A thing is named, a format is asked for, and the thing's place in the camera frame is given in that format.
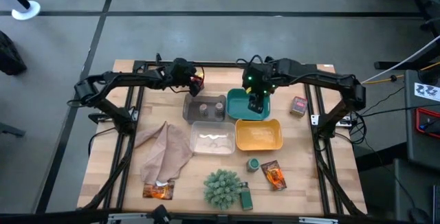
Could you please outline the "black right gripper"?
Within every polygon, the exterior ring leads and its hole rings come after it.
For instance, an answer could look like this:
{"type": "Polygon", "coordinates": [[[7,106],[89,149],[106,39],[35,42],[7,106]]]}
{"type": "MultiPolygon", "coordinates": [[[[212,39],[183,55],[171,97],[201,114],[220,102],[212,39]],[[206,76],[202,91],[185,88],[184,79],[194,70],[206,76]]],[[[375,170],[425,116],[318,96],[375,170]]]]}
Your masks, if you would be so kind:
{"type": "Polygon", "coordinates": [[[261,63],[248,63],[243,66],[242,87],[249,95],[248,109],[262,113],[265,96],[274,93],[272,66],[261,63]]]}

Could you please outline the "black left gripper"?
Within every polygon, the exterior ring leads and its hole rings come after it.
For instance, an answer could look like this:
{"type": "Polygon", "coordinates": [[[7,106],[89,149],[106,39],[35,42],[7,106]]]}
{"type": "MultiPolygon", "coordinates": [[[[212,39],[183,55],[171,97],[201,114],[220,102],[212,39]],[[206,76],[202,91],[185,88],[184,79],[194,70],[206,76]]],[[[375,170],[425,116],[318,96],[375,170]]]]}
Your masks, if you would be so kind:
{"type": "Polygon", "coordinates": [[[169,87],[189,87],[190,95],[195,97],[201,91],[203,72],[197,72],[192,62],[184,58],[176,58],[168,66],[169,87]]]}

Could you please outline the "orange taco seasoning packet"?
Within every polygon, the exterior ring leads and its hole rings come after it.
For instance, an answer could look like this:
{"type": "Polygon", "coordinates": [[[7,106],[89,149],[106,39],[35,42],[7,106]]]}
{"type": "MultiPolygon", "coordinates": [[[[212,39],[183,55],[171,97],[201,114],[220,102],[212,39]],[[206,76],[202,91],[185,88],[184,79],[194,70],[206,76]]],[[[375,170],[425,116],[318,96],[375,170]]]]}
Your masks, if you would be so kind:
{"type": "Polygon", "coordinates": [[[287,185],[277,160],[261,164],[261,169],[273,191],[284,190],[287,185]]]}
{"type": "Polygon", "coordinates": [[[142,197],[161,200],[172,200],[174,188],[174,181],[169,181],[161,186],[145,184],[142,192],[142,197]]]}

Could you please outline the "teal plastic bin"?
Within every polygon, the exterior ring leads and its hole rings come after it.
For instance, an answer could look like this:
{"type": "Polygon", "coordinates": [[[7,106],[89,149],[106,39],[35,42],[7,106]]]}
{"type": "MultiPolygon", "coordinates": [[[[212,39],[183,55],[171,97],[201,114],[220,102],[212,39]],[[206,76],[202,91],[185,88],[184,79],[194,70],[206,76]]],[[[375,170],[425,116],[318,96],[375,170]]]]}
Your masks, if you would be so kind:
{"type": "Polygon", "coordinates": [[[264,120],[270,115],[270,97],[265,97],[263,112],[257,113],[248,109],[250,96],[243,89],[231,89],[227,94],[226,112],[233,119],[264,120]]]}

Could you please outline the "yellow plastic bin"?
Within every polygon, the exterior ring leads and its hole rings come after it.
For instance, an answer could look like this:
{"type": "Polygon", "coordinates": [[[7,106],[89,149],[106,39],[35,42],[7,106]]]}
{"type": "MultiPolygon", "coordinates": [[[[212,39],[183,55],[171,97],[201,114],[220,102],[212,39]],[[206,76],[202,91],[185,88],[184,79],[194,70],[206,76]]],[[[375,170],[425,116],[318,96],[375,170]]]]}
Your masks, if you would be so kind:
{"type": "Polygon", "coordinates": [[[236,145],[240,150],[279,150],[283,146],[278,120],[238,120],[235,125],[236,145]]]}

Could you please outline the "grey plastic bin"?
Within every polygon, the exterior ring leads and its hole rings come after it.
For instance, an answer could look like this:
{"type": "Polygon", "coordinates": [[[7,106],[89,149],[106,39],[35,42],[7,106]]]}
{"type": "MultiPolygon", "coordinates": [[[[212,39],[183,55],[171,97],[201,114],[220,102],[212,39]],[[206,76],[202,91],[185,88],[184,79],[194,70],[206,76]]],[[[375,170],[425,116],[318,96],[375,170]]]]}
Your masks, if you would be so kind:
{"type": "Polygon", "coordinates": [[[201,122],[222,122],[226,115],[226,97],[220,96],[195,96],[192,97],[189,93],[185,95],[184,107],[182,111],[183,118],[187,123],[192,124],[196,121],[201,122]],[[222,116],[215,115],[215,104],[222,102],[224,105],[224,114],[222,116]],[[201,116],[199,113],[199,106],[201,104],[208,105],[208,116],[201,116]]]}

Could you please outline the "clear plastic bin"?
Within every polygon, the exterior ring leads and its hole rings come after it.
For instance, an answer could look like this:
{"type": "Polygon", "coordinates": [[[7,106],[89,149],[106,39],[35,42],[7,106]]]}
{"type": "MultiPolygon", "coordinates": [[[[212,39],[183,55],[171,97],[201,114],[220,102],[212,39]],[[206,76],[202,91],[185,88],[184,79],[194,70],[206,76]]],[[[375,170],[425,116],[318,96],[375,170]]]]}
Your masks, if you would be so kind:
{"type": "Polygon", "coordinates": [[[200,155],[231,155],[236,149],[235,125],[196,121],[191,128],[190,147],[200,155]]]}

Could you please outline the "beige cloth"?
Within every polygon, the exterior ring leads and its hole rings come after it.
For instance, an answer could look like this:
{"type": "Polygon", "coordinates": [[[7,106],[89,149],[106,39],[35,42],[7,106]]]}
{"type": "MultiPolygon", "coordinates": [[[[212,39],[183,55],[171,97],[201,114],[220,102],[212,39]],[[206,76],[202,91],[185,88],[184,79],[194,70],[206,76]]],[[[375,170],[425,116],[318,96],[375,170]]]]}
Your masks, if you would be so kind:
{"type": "Polygon", "coordinates": [[[140,168],[144,183],[155,185],[177,179],[181,169],[193,157],[188,136],[177,126],[164,122],[161,126],[136,134],[135,148],[155,139],[140,168]]]}

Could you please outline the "succulent plant in patterned pot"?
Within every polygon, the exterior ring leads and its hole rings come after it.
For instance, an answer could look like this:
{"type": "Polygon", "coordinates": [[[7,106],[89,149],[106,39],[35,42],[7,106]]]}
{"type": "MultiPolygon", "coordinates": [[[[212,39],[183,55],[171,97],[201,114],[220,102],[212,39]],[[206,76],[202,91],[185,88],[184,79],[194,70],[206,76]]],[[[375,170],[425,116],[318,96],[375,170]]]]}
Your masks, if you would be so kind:
{"type": "Polygon", "coordinates": [[[205,202],[220,210],[229,209],[239,199],[240,182],[238,174],[231,170],[211,172],[203,182],[205,202]]]}

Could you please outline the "white printed sticker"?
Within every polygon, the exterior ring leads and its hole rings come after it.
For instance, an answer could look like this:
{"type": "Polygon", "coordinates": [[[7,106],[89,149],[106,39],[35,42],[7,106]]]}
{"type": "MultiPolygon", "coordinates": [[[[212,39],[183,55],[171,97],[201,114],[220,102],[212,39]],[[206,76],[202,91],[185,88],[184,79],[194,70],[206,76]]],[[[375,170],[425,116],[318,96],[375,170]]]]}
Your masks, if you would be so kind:
{"type": "Polygon", "coordinates": [[[415,96],[440,102],[440,87],[415,82],[414,88],[415,96]]]}

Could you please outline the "red device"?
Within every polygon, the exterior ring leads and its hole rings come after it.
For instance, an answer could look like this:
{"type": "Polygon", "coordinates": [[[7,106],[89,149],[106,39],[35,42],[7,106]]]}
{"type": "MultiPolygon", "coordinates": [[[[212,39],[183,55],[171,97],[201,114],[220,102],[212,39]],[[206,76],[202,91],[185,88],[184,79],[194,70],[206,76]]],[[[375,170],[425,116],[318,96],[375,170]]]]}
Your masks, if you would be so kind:
{"type": "Polygon", "coordinates": [[[440,112],[417,108],[415,128],[418,132],[440,139],[440,112]]]}

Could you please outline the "dark grey cabinet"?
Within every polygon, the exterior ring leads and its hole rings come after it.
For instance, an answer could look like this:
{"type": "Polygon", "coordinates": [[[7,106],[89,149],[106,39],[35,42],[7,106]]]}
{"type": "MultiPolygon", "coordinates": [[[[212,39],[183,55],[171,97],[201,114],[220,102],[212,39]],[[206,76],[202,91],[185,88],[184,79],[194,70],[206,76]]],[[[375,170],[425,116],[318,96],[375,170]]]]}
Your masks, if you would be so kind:
{"type": "Polygon", "coordinates": [[[406,139],[408,159],[417,164],[440,170],[440,139],[416,131],[416,107],[440,112],[440,101],[416,96],[419,85],[418,73],[405,72],[406,139]]]}

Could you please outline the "black bag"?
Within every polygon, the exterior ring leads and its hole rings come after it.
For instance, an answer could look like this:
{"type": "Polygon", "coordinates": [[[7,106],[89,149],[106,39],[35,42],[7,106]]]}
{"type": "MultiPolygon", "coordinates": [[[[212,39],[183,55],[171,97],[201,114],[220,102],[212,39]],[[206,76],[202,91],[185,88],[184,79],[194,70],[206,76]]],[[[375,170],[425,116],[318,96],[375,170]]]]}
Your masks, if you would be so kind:
{"type": "Polygon", "coordinates": [[[0,31],[0,71],[15,76],[27,70],[13,41],[2,31],[0,31]]]}

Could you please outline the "black rig beam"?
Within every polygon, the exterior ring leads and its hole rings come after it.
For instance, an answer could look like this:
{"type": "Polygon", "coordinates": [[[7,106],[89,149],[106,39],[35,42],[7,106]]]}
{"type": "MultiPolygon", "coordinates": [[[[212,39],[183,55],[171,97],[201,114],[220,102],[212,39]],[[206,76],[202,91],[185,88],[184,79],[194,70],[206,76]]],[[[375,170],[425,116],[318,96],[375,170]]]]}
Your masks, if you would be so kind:
{"type": "MultiPolygon", "coordinates": [[[[40,214],[0,214],[0,224],[91,224],[103,221],[120,221],[122,219],[146,218],[165,223],[174,216],[158,216],[149,213],[117,213],[114,209],[108,210],[76,210],[72,212],[51,212],[40,214]]],[[[431,224],[429,222],[416,223],[413,221],[396,221],[388,219],[375,219],[368,216],[349,216],[329,214],[324,217],[303,216],[226,216],[227,221],[274,221],[285,219],[292,222],[301,221],[328,221],[333,224],[431,224]]]]}

